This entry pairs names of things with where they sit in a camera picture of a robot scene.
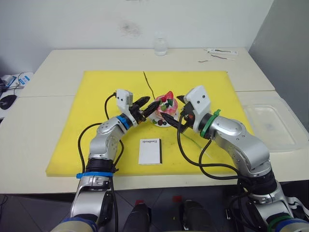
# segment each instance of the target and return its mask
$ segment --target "yellow foam mat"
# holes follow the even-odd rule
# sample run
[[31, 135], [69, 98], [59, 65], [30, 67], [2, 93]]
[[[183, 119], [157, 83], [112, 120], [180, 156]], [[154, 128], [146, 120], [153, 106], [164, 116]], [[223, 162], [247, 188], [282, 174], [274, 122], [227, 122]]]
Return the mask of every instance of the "yellow foam mat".
[[[241, 121], [252, 133], [250, 124], [240, 105], [237, 95], [226, 72], [145, 72], [155, 96], [172, 90], [174, 96], [184, 95], [192, 88], [203, 85], [211, 100], [211, 111], [221, 109], [220, 115]], [[67, 123], [46, 169], [47, 176], [75, 176], [81, 172], [81, 161], [77, 148], [77, 139], [85, 127], [106, 121], [104, 102], [116, 89], [133, 92], [133, 100], [142, 96], [152, 96], [142, 72], [127, 71], [88, 71], [84, 73], [78, 92], [70, 110]], [[183, 104], [178, 101], [178, 109]], [[109, 116], [117, 116], [120, 111], [116, 99], [108, 103]], [[89, 129], [83, 136], [81, 147], [87, 163], [89, 143], [96, 135], [96, 128]], [[201, 138], [190, 128], [185, 135], [204, 147], [207, 140]], [[140, 139], [160, 138], [162, 140], [162, 164], [139, 165]], [[150, 121], [130, 128], [122, 138], [125, 151], [118, 163], [116, 175], [160, 175], [160, 174], [199, 174], [200, 169], [189, 164], [181, 155], [176, 129], [159, 128]], [[183, 149], [190, 159], [198, 161], [201, 149], [190, 139], [182, 135]], [[212, 143], [204, 155], [203, 162], [226, 163], [233, 165], [230, 156], [216, 143]], [[207, 171], [231, 173], [227, 168], [210, 167]]]

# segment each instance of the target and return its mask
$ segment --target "computer mouse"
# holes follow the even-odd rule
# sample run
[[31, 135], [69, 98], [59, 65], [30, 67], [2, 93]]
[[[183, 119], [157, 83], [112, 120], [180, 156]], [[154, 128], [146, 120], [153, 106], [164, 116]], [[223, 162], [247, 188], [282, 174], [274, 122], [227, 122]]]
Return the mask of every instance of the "computer mouse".
[[0, 100], [0, 108], [2, 110], [7, 110], [11, 107], [11, 105], [14, 103], [15, 99], [17, 98], [16, 95], [8, 95], [5, 96]]

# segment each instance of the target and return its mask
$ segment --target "green ring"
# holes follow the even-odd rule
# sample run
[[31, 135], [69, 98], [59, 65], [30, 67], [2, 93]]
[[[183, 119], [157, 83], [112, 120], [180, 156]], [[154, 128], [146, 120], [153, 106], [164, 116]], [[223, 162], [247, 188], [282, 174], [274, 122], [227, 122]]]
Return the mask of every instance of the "green ring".
[[208, 129], [208, 127], [212, 124], [212, 122], [214, 121], [214, 119], [219, 116], [219, 112], [221, 110], [218, 109], [216, 110], [216, 112], [213, 113], [213, 115], [210, 117], [210, 119], [207, 121], [206, 125], [204, 126], [204, 128], [202, 129], [201, 133], [199, 134], [202, 138], [204, 138], [204, 135]]
[[288, 215], [285, 215], [285, 216], [281, 216], [281, 217], [277, 217], [277, 218], [273, 219], [273, 220], [269, 223], [269, 225], [268, 225], [268, 227], [267, 227], [267, 232], [271, 232], [271, 228], [272, 228], [277, 222], [283, 221], [283, 220], [285, 220], [285, 219], [292, 219], [292, 217], [291, 217], [291, 216], [288, 216]]

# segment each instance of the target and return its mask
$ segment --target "small white box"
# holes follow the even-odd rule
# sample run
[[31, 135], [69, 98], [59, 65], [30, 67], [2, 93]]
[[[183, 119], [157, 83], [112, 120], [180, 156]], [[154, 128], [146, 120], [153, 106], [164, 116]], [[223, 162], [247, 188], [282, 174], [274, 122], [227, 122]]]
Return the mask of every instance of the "small white box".
[[162, 164], [161, 139], [141, 139], [139, 164]]

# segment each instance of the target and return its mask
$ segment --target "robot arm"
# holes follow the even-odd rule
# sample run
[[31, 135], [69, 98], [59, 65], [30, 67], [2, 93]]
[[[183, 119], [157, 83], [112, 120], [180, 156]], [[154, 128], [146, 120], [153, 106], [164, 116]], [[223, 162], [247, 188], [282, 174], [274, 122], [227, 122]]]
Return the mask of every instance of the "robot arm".
[[269, 150], [265, 144], [249, 134], [244, 125], [233, 119], [219, 116], [220, 110], [210, 113], [210, 100], [203, 86], [197, 86], [185, 96], [178, 96], [185, 106], [181, 112], [184, 125], [168, 114], [161, 113], [173, 127], [184, 132], [188, 127], [205, 139], [212, 139], [232, 158], [241, 176], [250, 183], [242, 183], [249, 191], [250, 211], [257, 228], [265, 229], [273, 218], [282, 214], [293, 217], [279, 182], [272, 172]]
[[133, 94], [123, 89], [118, 89], [115, 96], [121, 115], [99, 125], [97, 134], [90, 143], [85, 172], [77, 174], [80, 182], [72, 203], [70, 218], [55, 227], [52, 232], [92, 232], [111, 220], [114, 203], [111, 181], [115, 171], [113, 161], [118, 142], [129, 128], [145, 121], [160, 104], [156, 101], [145, 110], [141, 110], [150, 97], [142, 97], [133, 102]]

